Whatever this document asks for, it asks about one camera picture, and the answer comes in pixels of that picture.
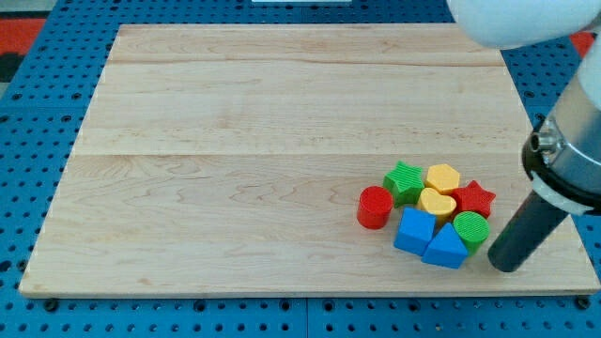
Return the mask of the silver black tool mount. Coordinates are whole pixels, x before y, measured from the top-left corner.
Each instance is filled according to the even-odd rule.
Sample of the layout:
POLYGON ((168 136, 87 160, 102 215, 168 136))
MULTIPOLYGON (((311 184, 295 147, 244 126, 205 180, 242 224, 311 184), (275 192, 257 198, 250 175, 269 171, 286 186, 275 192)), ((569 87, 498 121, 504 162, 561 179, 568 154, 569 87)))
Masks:
POLYGON ((574 215, 600 213, 600 109, 575 77, 522 147, 532 189, 574 215))

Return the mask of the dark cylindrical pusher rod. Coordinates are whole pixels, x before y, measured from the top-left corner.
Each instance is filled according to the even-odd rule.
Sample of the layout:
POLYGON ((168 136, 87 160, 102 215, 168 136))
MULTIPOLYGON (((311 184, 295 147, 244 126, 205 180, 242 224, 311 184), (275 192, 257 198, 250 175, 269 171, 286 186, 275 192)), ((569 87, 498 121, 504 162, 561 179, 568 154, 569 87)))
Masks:
POLYGON ((515 272, 567 215, 531 191, 488 249, 490 264, 502 272, 515 272))

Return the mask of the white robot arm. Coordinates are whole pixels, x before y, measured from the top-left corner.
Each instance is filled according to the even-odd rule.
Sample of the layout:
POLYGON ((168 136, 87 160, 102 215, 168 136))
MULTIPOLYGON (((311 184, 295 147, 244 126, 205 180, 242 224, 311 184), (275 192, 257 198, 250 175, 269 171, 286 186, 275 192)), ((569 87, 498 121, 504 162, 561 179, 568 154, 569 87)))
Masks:
MULTIPOLYGON (((600 31, 600 2, 448 0, 455 22, 487 48, 509 50, 600 31)), ((570 214, 600 212, 600 43, 595 41, 521 151, 532 191, 488 249, 491 265, 517 270, 570 214)))

